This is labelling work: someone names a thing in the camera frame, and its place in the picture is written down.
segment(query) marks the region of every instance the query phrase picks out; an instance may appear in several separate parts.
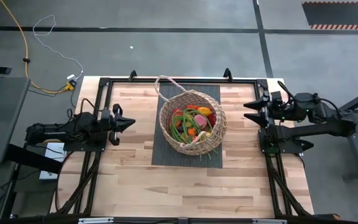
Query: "orange and black warning stripe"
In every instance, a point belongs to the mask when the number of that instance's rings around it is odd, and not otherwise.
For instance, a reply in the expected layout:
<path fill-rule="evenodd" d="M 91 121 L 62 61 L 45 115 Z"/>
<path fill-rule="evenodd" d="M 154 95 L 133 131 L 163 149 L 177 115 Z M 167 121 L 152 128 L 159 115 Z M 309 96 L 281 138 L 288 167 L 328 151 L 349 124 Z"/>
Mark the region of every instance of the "orange and black warning stripe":
<path fill-rule="evenodd" d="M 302 8 L 311 29 L 358 30 L 357 1 L 305 1 Z"/>
<path fill-rule="evenodd" d="M 311 29 L 325 29 L 325 30 L 358 30 L 358 25 L 332 25 L 332 24 L 314 24 L 310 26 Z"/>

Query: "yellow pepper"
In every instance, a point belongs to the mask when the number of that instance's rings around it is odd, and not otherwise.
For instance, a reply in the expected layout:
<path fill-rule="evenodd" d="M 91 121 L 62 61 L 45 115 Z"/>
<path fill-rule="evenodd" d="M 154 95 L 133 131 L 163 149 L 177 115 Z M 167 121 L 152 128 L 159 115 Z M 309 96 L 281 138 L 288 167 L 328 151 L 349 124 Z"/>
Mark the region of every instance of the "yellow pepper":
<path fill-rule="evenodd" d="M 200 113 L 202 113 L 204 116 L 209 116 L 212 114 L 212 111 L 207 107 L 200 107 L 197 109 Z"/>

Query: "yellow cable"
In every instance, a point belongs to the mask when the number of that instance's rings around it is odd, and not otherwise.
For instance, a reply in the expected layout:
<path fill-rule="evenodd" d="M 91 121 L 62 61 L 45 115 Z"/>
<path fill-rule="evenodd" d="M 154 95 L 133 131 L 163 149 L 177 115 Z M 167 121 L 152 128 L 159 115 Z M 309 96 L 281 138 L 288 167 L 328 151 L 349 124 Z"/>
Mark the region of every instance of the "yellow cable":
<path fill-rule="evenodd" d="M 23 30 L 22 30 L 22 27 L 20 26 L 20 24 L 18 23 L 18 21 L 16 20 L 16 18 L 13 16 L 11 10 L 9 10 L 9 8 L 5 5 L 4 1 L 3 1 L 3 0 L 0 0 L 0 1 L 1 1 L 2 5 L 5 7 L 6 11 L 9 13 L 9 15 L 11 15 L 12 19 L 15 21 L 17 27 L 18 27 L 19 30 L 20 30 L 20 33 L 21 33 L 22 36 L 23 36 L 24 45 L 25 45 L 25 58 L 26 58 L 26 59 L 29 59 L 29 48 L 28 48 L 28 46 L 27 46 L 27 40 L 25 39 L 25 35 L 24 35 Z M 25 65 L 24 65 L 24 73 L 25 73 L 25 76 L 26 76 L 28 79 L 30 79 L 30 78 L 29 78 L 29 74 L 28 74 L 28 72 L 27 72 L 28 67 L 29 67 L 29 63 L 28 63 L 28 62 L 24 62 L 24 64 L 25 64 Z M 60 90 L 60 91 L 48 91 L 48 90 L 45 90 L 45 89 L 43 89 L 43 88 L 37 86 L 33 81 L 30 80 L 30 82 L 31 82 L 31 84 L 32 84 L 34 87 L 36 87 L 37 89 L 39 89 L 39 90 L 41 90 L 41 91 L 43 91 L 43 92 L 45 92 L 45 93 L 49 93 L 49 94 L 59 94 L 59 93 L 63 93 L 63 92 L 65 92 L 65 91 L 68 91 L 66 88 L 64 88 L 63 90 Z"/>

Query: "gray floor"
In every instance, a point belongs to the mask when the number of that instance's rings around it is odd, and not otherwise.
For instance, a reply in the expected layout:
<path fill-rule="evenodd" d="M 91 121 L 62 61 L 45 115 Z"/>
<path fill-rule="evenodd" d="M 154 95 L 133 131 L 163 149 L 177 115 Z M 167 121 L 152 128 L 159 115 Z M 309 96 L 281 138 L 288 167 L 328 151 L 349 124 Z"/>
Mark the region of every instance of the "gray floor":
<path fill-rule="evenodd" d="M 265 28 L 308 29 L 300 3 L 260 0 Z M 251 0 L 7 0 L 7 4 L 23 26 L 54 14 L 59 26 L 256 28 Z M 1 5 L 0 25 L 14 26 Z M 79 74 L 75 62 L 42 47 L 31 32 L 26 36 L 34 82 L 57 89 L 67 76 Z M 266 39 L 273 75 L 284 78 L 292 92 L 317 92 L 337 105 L 358 95 L 358 35 L 266 35 Z M 85 75 L 128 75 L 137 70 L 144 76 L 220 77 L 229 67 L 236 77 L 266 77 L 258 34 L 53 32 L 43 40 L 77 58 Z M 20 33 L 0 31 L 0 66 L 12 67 L 12 77 L 23 77 L 23 57 Z M 54 98 L 28 93 L 12 143 L 23 145 L 25 128 L 31 124 L 66 121 L 69 107 L 69 93 Z M 347 141 L 331 136 L 308 139 L 315 143 L 305 152 L 314 211 L 358 221 L 358 181 L 341 179 L 357 168 Z M 23 180 L 14 212 L 46 213 L 53 188 L 54 183 L 41 184 L 36 176 Z"/>

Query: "white power strip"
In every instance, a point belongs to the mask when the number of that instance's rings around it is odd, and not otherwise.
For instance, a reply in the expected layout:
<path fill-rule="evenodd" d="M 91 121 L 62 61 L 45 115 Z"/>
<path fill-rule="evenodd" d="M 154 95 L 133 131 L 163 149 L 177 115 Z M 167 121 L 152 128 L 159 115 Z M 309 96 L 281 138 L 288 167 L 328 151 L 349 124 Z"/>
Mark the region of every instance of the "white power strip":
<path fill-rule="evenodd" d="M 55 159 L 56 161 L 63 162 L 63 160 L 66 157 L 66 151 L 63 150 L 65 144 L 62 142 L 50 142 L 47 144 L 47 148 L 61 152 L 61 154 L 52 152 L 51 150 L 45 151 L 45 157 Z M 41 171 L 40 173 L 40 180 L 55 180 L 57 179 L 57 174 L 47 172 L 47 171 Z"/>

